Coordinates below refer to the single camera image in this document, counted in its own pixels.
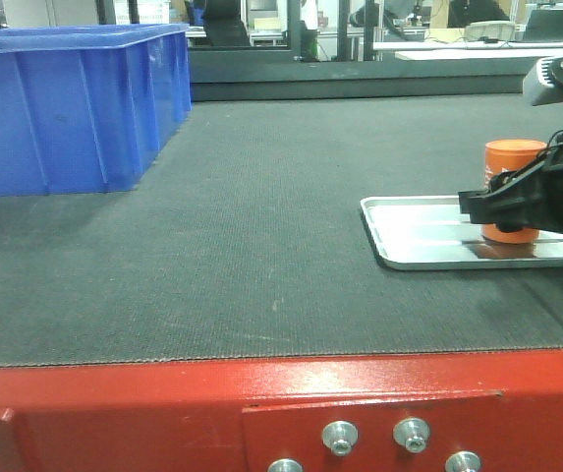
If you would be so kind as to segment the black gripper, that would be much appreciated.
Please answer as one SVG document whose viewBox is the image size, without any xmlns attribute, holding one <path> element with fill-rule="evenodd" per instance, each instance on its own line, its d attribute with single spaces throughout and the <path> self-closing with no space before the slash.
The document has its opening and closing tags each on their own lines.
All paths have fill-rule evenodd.
<svg viewBox="0 0 563 472">
<path fill-rule="evenodd" d="M 491 178 L 488 187 L 460 191 L 461 214 L 505 232 L 525 228 L 563 234 L 563 146 L 540 151 L 533 162 Z"/>
</svg>

